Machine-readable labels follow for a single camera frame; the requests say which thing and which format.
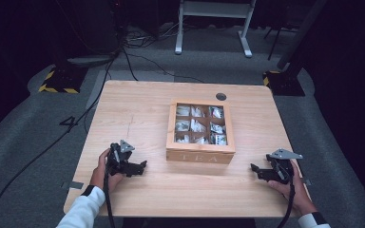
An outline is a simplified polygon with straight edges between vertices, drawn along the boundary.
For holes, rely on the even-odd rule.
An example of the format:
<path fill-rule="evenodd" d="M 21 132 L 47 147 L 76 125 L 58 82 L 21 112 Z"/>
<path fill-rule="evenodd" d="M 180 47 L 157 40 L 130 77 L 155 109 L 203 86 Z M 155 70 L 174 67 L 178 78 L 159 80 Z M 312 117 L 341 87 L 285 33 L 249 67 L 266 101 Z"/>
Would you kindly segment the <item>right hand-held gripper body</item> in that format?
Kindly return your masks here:
<path fill-rule="evenodd" d="M 266 159 L 270 162 L 272 169 L 269 170 L 266 180 L 287 184 L 294 176 L 291 160 L 301 160 L 302 158 L 302 155 L 283 148 L 267 154 Z"/>

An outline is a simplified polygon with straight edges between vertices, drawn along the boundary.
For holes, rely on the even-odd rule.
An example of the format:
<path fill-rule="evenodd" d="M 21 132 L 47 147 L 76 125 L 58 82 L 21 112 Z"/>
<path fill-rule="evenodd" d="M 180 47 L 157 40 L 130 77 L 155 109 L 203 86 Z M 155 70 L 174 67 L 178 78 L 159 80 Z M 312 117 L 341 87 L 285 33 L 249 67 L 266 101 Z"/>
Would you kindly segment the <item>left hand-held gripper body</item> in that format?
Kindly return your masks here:
<path fill-rule="evenodd" d="M 112 143 L 110 152 L 107 155 L 106 169 L 110 176 L 117 173 L 126 174 L 131 177 L 134 174 L 133 165 L 128 161 L 134 147 L 124 140 Z"/>

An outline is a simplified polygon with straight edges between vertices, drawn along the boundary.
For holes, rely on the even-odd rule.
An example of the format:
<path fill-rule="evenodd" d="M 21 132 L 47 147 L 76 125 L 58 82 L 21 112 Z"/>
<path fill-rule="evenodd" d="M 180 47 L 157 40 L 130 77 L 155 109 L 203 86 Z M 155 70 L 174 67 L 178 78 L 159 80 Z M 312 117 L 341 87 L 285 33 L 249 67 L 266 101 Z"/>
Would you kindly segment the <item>wooden tea box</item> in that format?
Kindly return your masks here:
<path fill-rule="evenodd" d="M 228 145 L 174 142 L 177 105 L 217 105 L 224 109 Z M 207 162 L 228 164 L 236 153 L 230 107 L 227 102 L 206 100 L 174 100 L 170 106 L 166 141 L 166 159 L 174 162 Z"/>

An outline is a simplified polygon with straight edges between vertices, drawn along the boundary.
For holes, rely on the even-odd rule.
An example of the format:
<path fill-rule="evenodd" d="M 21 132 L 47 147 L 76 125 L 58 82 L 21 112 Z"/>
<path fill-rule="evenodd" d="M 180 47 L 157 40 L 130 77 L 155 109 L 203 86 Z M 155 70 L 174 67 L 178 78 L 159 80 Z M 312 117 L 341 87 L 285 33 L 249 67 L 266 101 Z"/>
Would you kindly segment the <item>group of tea bag sachets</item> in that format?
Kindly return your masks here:
<path fill-rule="evenodd" d="M 175 143 L 228 145 L 222 106 L 178 104 L 174 129 Z"/>

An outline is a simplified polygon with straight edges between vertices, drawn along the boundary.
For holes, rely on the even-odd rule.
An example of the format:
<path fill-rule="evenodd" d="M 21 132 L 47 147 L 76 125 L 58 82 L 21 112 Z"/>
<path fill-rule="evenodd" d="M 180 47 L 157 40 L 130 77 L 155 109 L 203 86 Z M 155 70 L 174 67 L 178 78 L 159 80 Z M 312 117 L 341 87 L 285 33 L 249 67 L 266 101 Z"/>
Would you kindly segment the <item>person's left hand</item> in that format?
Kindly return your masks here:
<path fill-rule="evenodd" d="M 104 189 L 105 187 L 105 174 L 106 174 L 106 156 L 109 153 L 110 149 L 105 150 L 98 159 L 98 165 L 93 170 L 92 176 L 90 178 L 90 185 L 94 185 L 99 187 L 100 189 Z M 112 192 L 117 184 L 123 179 L 123 175 L 117 173 L 108 178 L 108 191 Z"/>

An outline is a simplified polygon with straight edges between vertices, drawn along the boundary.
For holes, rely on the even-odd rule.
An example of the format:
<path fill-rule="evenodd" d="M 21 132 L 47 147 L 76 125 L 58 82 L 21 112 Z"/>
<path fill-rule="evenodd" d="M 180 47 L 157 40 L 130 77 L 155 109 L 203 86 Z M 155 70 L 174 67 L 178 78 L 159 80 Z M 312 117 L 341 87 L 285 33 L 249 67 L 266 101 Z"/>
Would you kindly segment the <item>person's right hand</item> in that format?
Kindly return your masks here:
<path fill-rule="evenodd" d="M 294 170 L 293 185 L 295 187 L 295 195 L 293 199 L 293 207 L 302 215 L 312 214 L 317 208 L 310 200 L 308 193 L 299 176 L 298 167 L 294 161 L 291 161 Z M 282 184 L 275 180 L 269 180 L 268 185 L 281 193 L 287 200 L 290 198 L 290 185 Z"/>

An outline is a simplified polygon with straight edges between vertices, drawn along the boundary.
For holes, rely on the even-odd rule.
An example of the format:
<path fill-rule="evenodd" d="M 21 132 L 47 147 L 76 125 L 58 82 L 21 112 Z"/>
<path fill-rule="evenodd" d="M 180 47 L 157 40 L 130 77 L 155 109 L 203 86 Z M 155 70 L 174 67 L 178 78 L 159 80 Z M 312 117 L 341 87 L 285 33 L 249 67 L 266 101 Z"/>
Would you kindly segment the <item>black yellow striped stand base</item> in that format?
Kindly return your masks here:
<path fill-rule="evenodd" d="M 268 70 L 262 73 L 262 81 L 274 96 L 304 96 L 305 93 L 297 77 L 286 72 Z"/>
<path fill-rule="evenodd" d="M 81 91 L 86 73 L 87 68 L 85 67 L 71 66 L 67 69 L 62 69 L 54 66 L 40 85 L 38 91 L 77 94 Z"/>

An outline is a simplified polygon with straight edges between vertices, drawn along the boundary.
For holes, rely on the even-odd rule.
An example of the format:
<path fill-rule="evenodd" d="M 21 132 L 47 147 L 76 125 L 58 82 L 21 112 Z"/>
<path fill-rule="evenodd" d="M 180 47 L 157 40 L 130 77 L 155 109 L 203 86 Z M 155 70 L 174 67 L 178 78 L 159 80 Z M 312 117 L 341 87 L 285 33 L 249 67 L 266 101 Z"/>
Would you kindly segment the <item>black tripod legs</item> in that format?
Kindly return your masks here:
<path fill-rule="evenodd" d="M 268 61 L 270 61 L 271 58 L 272 58 L 272 55 L 273 55 L 274 50 L 275 50 L 275 47 L 276 47 L 276 45 L 278 43 L 280 34 L 282 32 L 290 32 L 290 33 L 297 33 L 298 32 L 298 28 L 279 28 L 279 29 L 269 28 L 268 31 L 267 31 L 267 33 L 263 37 L 264 40 L 266 40 L 266 38 L 269 36 L 269 34 L 271 33 L 272 30 L 275 30 L 276 31 L 276 36 L 274 38 L 272 47 L 271 47 L 270 52 L 269 52 L 268 57 L 267 57 L 267 60 Z"/>

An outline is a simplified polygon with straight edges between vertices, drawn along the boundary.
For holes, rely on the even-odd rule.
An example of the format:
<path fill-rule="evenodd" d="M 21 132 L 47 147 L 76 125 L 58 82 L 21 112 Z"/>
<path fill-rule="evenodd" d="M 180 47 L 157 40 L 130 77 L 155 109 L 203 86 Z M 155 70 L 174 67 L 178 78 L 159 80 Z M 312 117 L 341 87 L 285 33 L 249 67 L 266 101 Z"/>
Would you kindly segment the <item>grey slanted metal pole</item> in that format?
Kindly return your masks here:
<path fill-rule="evenodd" d="M 302 44 L 304 43 L 307 33 L 315 23 L 326 2 L 327 0 L 314 0 L 313 5 L 308 8 L 307 12 L 304 14 L 299 29 L 293 38 L 293 41 L 289 44 L 289 47 L 280 57 L 277 63 L 277 68 L 285 69 L 287 67 L 292 67 L 295 64 L 295 61 L 304 52 L 302 49 Z"/>

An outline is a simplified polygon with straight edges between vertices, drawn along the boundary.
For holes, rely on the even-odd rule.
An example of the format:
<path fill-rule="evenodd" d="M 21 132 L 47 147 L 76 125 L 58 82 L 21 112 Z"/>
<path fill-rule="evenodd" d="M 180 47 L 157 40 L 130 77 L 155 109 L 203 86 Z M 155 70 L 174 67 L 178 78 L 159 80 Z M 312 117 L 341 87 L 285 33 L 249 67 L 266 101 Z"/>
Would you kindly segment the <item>white desk frame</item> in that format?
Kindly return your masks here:
<path fill-rule="evenodd" d="M 249 47 L 246 36 L 256 1 L 257 0 L 250 0 L 249 3 L 223 3 L 180 0 L 175 53 L 181 54 L 183 52 L 183 19 L 185 16 L 222 17 L 245 20 L 243 29 L 238 31 L 238 36 L 244 55 L 247 58 L 251 58 L 253 53 Z"/>

